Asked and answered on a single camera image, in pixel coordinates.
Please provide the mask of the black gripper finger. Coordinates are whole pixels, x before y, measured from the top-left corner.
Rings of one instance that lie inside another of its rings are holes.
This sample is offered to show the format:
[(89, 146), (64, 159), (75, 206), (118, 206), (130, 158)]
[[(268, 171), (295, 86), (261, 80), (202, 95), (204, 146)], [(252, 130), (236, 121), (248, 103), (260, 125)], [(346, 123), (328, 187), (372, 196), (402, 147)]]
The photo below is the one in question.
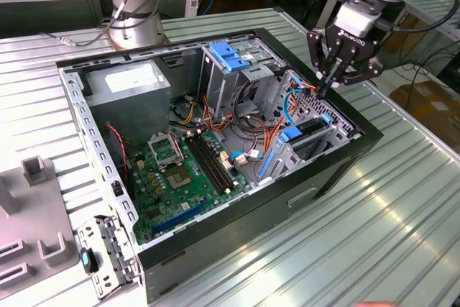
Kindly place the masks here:
[(383, 65), (377, 60), (370, 60), (362, 70), (347, 72), (344, 62), (341, 62), (331, 77), (331, 87), (340, 85), (350, 86), (380, 76), (384, 70)]
[(310, 60), (313, 67), (317, 69), (316, 77), (319, 80), (316, 86), (317, 97), (325, 97), (332, 84), (329, 77), (332, 64), (331, 61), (327, 60), (323, 49), (323, 39), (325, 36), (326, 31), (324, 29), (312, 29), (307, 33)]

